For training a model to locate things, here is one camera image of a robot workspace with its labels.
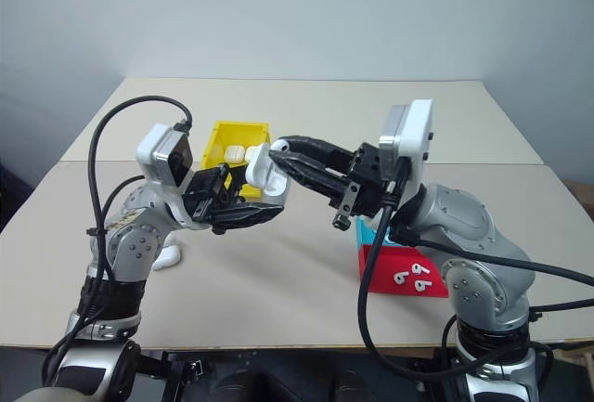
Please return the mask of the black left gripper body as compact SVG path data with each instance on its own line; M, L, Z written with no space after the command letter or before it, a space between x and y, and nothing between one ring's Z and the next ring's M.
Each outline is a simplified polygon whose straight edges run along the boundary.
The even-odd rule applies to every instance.
M196 172L182 200L191 220L202 224L246 224L248 211L240 197L247 183L246 165L220 163Z

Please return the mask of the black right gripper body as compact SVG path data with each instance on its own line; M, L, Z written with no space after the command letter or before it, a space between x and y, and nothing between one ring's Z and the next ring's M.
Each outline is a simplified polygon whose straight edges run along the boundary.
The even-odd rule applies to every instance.
M345 231L352 216L376 218L389 184L381 178L379 150L368 143L355 151L339 149L331 169L340 174L338 195L331 199L331 206L337 209L333 226Z

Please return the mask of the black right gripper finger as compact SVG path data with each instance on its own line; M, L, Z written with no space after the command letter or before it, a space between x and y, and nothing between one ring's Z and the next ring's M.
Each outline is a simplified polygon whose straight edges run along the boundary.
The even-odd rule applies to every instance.
M309 136L284 136L282 140L288 146L282 148L281 153L303 155L328 168L348 168L355 156L353 151Z
M298 184L329 198L330 207L339 207L349 185L345 177L330 172L322 162L293 151L272 150L269 157Z

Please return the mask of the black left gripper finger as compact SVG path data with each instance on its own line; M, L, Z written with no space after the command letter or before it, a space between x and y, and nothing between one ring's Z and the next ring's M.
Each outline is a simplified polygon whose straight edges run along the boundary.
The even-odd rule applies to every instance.
M229 230L253 227L264 223L261 217L245 217L235 219L216 219L211 223L212 232L215 235L225 235Z
M225 222L229 225L258 225L270 221L284 210L283 205L265 202L243 202L226 209Z

